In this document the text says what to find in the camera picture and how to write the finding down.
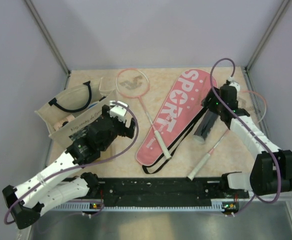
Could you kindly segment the black shuttlecock tube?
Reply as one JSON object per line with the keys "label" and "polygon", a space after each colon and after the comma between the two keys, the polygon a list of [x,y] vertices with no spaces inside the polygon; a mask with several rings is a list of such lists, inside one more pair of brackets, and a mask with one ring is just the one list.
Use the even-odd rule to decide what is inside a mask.
{"label": "black shuttlecock tube", "polygon": [[202,121],[193,134],[194,139],[197,140],[201,145],[206,142],[206,139],[217,119],[218,115],[209,110],[203,116]]}

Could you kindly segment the pink racket cover bag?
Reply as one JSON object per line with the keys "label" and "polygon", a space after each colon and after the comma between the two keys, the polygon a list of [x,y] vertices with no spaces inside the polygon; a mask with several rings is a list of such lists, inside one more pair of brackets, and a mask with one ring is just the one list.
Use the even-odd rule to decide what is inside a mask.
{"label": "pink racket cover bag", "polygon": [[[171,156],[205,114],[202,100],[210,90],[210,73],[198,68],[185,70],[172,85],[154,120]],[[169,162],[152,130],[135,157],[147,175],[158,173]]]}

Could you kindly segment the pink badminton racket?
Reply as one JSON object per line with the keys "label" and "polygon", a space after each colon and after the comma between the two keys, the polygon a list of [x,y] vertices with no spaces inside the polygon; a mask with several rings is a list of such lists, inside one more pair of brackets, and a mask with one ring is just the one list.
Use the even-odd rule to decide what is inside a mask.
{"label": "pink badminton racket", "polygon": [[[259,125],[263,121],[267,112],[267,102],[265,98],[259,93],[252,90],[242,90],[239,93],[238,107],[247,110],[252,117],[254,123]],[[230,132],[229,129],[223,131],[221,137],[216,143],[201,157],[196,166],[187,175],[186,179],[192,181],[199,171],[204,167],[210,157],[213,155],[214,150],[222,142],[225,136]]]}
{"label": "pink badminton racket", "polygon": [[145,96],[151,88],[151,83],[148,77],[139,69],[126,68],[121,70],[115,79],[115,86],[120,95],[128,99],[138,99],[142,110],[144,111],[147,119],[151,125],[151,129],[154,133],[161,151],[166,160],[172,158],[169,150],[161,137],[161,134],[154,125],[153,119],[149,114],[148,107],[144,103],[143,96]]}

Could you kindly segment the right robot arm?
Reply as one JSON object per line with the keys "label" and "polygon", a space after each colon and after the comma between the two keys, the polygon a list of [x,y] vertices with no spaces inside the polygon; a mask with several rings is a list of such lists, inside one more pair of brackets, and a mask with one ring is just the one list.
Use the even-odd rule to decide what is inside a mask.
{"label": "right robot arm", "polygon": [[292,151],[282,150],[264,135],[251,115],[239,107],[237,92],[234,85],[225,83],[221,88],[211,88],[202,101],[204,108],[217,114],[239,137],[254,159],[251,173],[223,174],[220,194],[231,198],[238,190],[252,191],[257,196],[291,192]]}

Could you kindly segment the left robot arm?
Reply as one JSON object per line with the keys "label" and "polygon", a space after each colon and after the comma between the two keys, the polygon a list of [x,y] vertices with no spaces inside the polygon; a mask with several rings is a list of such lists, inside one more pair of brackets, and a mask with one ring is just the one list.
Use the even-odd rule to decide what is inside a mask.
{"label": "left robot arm", "polygon": [[[15,224],[23,230],[60,204],[85,196],[95,198],[100,187],[97,176],[91,172],[84,172],[62,186],[59,183],[84,168],[110,162],[125,154],[135,144],[140,131],[134,113],[131,113],[129,126],[126,122],[125,114],[116,116],[107,110],[89,125],[85,136],[75,140],[53,163],[19,185],[7,185],[2,190],[7,207],[5,225]],[[120,153],[101,160],[101,152],[117,137],[129,138],[132,142]]]}

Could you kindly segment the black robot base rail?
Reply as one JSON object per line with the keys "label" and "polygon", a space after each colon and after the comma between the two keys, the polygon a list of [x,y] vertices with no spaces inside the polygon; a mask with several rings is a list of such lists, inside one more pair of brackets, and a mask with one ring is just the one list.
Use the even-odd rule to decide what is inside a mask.
{"label": "black robot base rail", "polygon": [[247,199],[244,190],[225,189],[221,177],[104,177],[83,200],[106,207],[207,207],[211,199]]}

